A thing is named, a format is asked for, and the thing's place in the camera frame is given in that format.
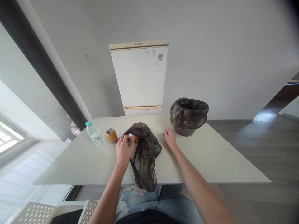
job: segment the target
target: gray floor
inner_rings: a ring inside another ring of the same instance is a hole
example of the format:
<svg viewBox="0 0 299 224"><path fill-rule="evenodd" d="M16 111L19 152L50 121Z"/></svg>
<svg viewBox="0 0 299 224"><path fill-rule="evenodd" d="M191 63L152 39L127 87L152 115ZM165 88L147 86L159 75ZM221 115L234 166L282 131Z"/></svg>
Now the gray floor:
<svg viewBox="0 0 299 224"><path fill-rule="evenodd" d="M294 223L299 211L299 122L270 102L248 123L208 122L262 171L270 184L213 184L238 223ZM84 187L78 200L98 200L104 187Z"/></svg>

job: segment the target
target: black plastic bag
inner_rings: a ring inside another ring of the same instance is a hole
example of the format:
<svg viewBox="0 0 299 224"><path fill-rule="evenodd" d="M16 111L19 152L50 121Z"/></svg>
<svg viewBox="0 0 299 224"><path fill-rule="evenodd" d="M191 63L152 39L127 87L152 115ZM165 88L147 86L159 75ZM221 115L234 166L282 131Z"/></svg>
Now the black plastic bag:
<svg viewBox="0 0 299 224"><path fill-rule="evenodd" d="M188 98L177 99L170 108L170 122L179 130L198 129L207 120L207 103Z"/></svg>
<svg viewBox="0 0 299 224"><path fill-rule="evenodd" d="M139 142L135 143L137 147L130 159L135 182L141 189L148 192L155 191L157 184L155 159L161 153L162 147L150 128L144 123L134 123L124 134L129 133L140 137Z"/></svg>

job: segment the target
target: refrigerator handle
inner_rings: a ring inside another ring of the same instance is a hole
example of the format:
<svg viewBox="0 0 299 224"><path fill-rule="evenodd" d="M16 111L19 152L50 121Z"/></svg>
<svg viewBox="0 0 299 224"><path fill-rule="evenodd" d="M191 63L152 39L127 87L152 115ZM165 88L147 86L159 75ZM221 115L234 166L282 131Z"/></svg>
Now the refrigerator handle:
<svg viewBox="0 0 299 224"><path fill-rule="evenodd" d="M150 110L150 109L159 109L162 108L162 105L156 106L124 106L126 110Z"/></svg>

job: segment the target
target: blue bottle cap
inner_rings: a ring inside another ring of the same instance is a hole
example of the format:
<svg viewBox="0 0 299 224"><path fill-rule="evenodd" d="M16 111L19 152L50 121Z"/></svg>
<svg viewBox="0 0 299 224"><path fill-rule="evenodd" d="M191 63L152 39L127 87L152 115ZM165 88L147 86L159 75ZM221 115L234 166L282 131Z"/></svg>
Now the blue bottle cap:
<svg viewBox="0 0 299 224"><path fill-rule="evenodd" d="M92 125L92 123L91 123L91 121L88 121L88 122L85 123L85 125L86 125L87 127L89 127L89 126Z"/></svg>

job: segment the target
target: refrigerator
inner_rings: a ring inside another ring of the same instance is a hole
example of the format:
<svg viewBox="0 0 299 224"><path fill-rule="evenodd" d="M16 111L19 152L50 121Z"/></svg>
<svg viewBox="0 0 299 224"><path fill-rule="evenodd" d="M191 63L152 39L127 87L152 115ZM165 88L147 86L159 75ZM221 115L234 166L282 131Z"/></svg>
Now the refrigerator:
<svg viewBox="0 0 299 224"><path fill-rule="evenodd" d="M162 113L168 46L168 40L109 45L126 116Z"/></svg>

